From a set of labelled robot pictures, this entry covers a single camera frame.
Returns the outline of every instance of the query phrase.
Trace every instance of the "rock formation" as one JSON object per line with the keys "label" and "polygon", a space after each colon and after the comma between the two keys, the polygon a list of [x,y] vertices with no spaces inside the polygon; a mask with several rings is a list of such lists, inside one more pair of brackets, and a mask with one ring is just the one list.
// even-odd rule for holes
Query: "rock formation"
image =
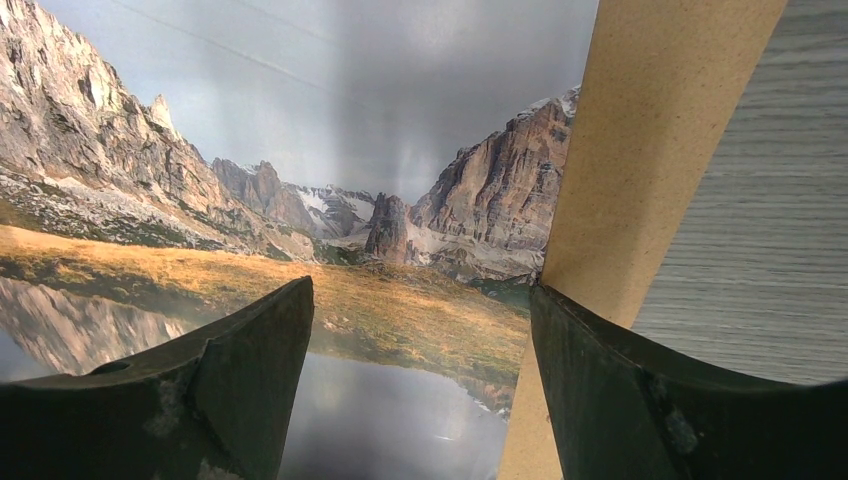
{"label": "rock formation", "polygon": [[175,137],[181,138],[177,129],[174,128],[174,122],[171,121],[171,109],[168,108],[168,102],[165,101],[162,94],[156,95],[156,98],[153,99],[153,104],[150,106],[150,118]]}
{"label": "rock formation", "polygon": [[377,195],[374,215],[369,224],[371,232],[365,242],[365,253],[384,258],[390,262],[403,263],[408,260],[406,231],[407,207],[397,196]]}
{"label": "rock formation", "polygon": [[575,90],[535,106],[511,120],[505,131],[460,150],[413,207],[412,223],[507,250],[543,248],[576,97]]}
{"label": "rock formation", "polygon": [[212,170],[231,193],[254,211],[309,232],[315,230],[300,197],[283,186],[270,163],[263,161],[250,172],[230,160],[216,158]]}

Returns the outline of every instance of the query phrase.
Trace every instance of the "golden grass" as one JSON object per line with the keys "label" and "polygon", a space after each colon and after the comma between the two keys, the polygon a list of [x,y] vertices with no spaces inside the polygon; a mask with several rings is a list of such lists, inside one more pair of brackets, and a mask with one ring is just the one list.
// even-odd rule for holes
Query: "golden grass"
{"label": "golden grass", "polygon": [[315,284],[313,350],[514,386],[529,321],[430,269],[328,266],[121,246],[0,226],[0,272],[140,308],[195,302],[206,319],[300,277]]}

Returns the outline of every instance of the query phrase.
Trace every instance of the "sky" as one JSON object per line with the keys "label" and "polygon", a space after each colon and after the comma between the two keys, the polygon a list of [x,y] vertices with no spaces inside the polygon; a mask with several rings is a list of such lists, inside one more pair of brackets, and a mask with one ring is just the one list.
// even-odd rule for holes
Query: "sky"
{"label": "sky", "polygon": [[207,161],[414,202],[580,83],[598,0],[39,0]]}

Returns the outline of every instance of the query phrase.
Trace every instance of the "plywood panel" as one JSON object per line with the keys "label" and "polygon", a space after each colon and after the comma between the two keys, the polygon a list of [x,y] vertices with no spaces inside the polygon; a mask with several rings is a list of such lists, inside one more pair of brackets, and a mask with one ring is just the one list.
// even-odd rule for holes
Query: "plywood panel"
{"label": "plywood panel", "polygon": [[790,0],[634,329],[766,378],[848,376],[848,3]]}
{"label": "plywood panel", "polygon": [[510,417],[498,479],[559,480],[562,477],[559,455],[548,417],[548,406],[544,402],[532,337],[524,351],[513,405],[517,405],[517,408],[513,408]]}

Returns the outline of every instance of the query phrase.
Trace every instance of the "printed backdrop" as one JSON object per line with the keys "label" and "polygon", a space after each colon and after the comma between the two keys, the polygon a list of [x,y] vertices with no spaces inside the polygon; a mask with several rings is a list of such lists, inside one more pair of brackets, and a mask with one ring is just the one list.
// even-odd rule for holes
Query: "printed backdrop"
{"label": "printed backdrop", "polygon": [[0,380],[310,275],[280,478],[493,479],[596,1],[284,3],[0,4]]}

